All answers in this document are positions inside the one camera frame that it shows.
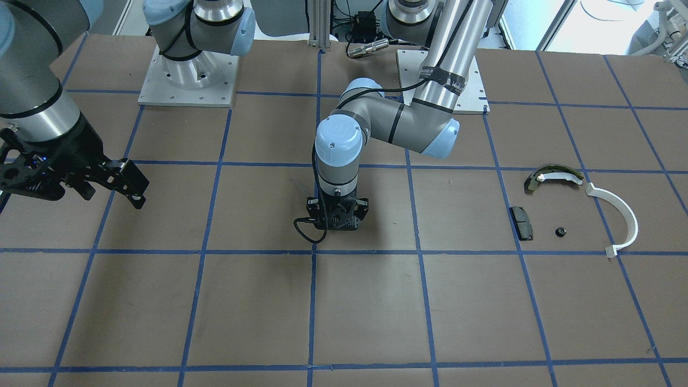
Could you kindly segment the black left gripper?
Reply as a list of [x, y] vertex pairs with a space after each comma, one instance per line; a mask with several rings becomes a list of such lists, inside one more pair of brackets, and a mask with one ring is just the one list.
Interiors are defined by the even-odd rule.
[[319, 205], [316, 197], [307, 197], [306, 209], [308, 215], [314, 220], [318, 230], [324, 230], [324, 215], [328, 218], [328, 229], [335, 231], [355, 231], [366, 217], [369, 209], [367, 198], [358, 198], [356, 189], [346, 196], [331, 196], [323, 193], [322, 198], [326, 212]]

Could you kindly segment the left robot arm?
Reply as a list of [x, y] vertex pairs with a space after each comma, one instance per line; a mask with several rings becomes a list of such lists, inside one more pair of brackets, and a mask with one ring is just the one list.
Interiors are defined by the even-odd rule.
[[370, 78], [351, 81], [338, 105], [316, 130], [312, 166], [317, 197], [307, 199], [307, 218], [323, 231], [354, 231], [368, 213], [357, 196], [364, 147], [377, 139], [425, 156], [445, 159], [459, 123], [453, 113], [492, 10], [492, 1], [383, 1], [381, 29], [391, 37], [427, 47], [411, 68], [408, 104]]

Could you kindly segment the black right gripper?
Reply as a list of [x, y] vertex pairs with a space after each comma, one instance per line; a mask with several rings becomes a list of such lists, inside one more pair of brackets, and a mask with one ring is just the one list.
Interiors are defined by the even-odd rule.
[[97, 183], [123, 194], [135, 209], [144, 206], [148, 179], [127, 157], [106, 157], [101, 138], [83, 114], [57, 139], [27, 142], [18, 134], [2, 129], [3, 192], [55, 201], [65, 195], [64, 183], [90, 200], [95, 194], [92, 184]]

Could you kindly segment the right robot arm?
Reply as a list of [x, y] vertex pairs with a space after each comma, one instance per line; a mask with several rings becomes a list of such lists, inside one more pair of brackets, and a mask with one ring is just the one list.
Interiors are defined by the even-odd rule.
[[[148, 179], [133, 161], [105, 156], [103, 142], [50, 65], [103, 12], [102, 1], [2, 1], [3, 195], [60, 200], [66, 187], [85, 200], [92, 184], [136, 209]], [[242, 1], [145, 1], [157, 52], [139, 103], [228, 107], [238, 57], [251, 49], [254, 11]]]

